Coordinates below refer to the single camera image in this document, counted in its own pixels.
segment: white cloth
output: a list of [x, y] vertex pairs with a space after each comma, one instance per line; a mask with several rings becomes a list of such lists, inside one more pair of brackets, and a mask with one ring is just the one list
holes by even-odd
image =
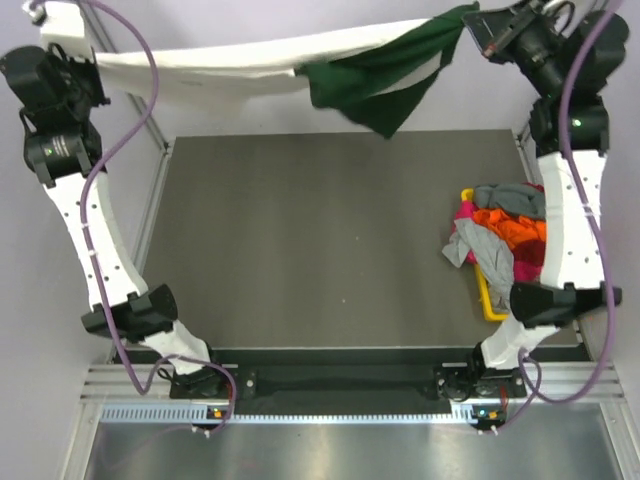
[[[381, 47], [428, 19], [370, 25], [304, 37], [225, 47], [153, 52], [163, 102], [235, 110], [254, 96], [308, 88], [294, 69], [312, 61], [335, 60]], [[151, 72], [144, 52], [96, 54], [101, 78], [117, 89], [148, 97]], [[419, 82], [440, 66], [439, 56], [400, 80]]]

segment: pink cloth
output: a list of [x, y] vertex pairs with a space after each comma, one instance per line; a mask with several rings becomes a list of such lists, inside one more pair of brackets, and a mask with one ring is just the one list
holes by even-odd
[[[453, 219], [459, 220], [461, 218], [473, 218], [473, 213], [476, 210], [478, 210], [478, 207], [476, 207], [473, 202], [463, 200], [460, 203], [460, 208], [456, 212], [456, 215], [453, 217]], [[455, 223], [453, 224], [453, 231], [454, 232], [456, 231]], [[475, 265], [476, 263], [478, 263], [478, 261], [476, 260], [476, 256], [473, 254], [473, 252], [469, 252], [469, 254], [467, 255], [466, 261], [467, 263], [471, 263], [472, 265]]]
[[513, 278], [516, 282], [533, 282], [540, 276], [542, 267], [521, 260], [513, 262]]

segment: black cable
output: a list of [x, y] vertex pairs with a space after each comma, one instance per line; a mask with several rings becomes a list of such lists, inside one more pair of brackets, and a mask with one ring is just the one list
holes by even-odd
[[565, 0], [564, 2], [560, 3], [560, 5], [558, 5], [555, 10], [553, 10], [553, 12], [551, 13], [552, 17], [558, 17], [560, 14], [560, 11], [565, 8], [565, 7], [569, 7], [569, 13], [567, 15], [567, 21], [564, 22], [564, 26], [558, 31], [558, 34], [562, 35], [565, 30], [567, 28], [569, 28], [569, 25], [571, 25], [571, 22], [573, 22], [573, 18], [576, 15], [576, 5], [573, 2], [570, 2], [568, 0]]

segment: green cloth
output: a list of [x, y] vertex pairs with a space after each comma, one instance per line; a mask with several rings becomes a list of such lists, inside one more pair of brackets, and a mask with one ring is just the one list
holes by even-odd
[[[296, 69], [296, 75], [309, 78], [314, 107], [337, 109], [352, 122], [390, 138], [440, 70], [451, 63], [464, 29], [462, 16], [478, 8], [478, 3], [453, 8], [382, 47], [340, 60], [305, 64]], [[402, 90], [376, 95], [439, 53], [440, 67], [434, 74]]]

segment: gray mat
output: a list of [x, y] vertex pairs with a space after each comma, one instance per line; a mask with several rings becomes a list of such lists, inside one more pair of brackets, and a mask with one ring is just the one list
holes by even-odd
[[474, 345], [440, 250], [463, 188], [524, 180], [508, 131], [180, 138], [145, 275], [215, 347]]

